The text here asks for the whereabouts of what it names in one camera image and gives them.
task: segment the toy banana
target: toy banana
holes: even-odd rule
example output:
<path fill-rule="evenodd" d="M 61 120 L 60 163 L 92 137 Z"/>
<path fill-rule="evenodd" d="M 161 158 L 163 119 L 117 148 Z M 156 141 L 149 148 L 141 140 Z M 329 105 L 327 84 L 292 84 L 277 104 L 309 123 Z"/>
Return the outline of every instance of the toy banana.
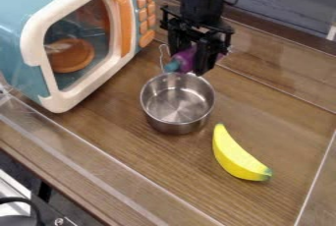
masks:
<path fill-rule="evenodd" d="M 220 166 L 232 176 L 249 181 L 271 179 L 271 168 L 241 148 L 223 124 L 215 126 L 212 148 Z"/>

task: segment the microwave window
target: microwave window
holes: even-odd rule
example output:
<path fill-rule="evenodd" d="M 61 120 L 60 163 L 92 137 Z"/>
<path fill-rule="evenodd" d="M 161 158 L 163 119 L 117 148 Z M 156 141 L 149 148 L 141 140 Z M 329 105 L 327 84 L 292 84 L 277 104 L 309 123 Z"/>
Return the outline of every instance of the microwave window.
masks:
<path fill-rule="evenodd" d="M 92 0 L 49 27 L 44 50 L 60 90 L 107 58 L 109 42 L 111 21 L 103 0 Z"/>

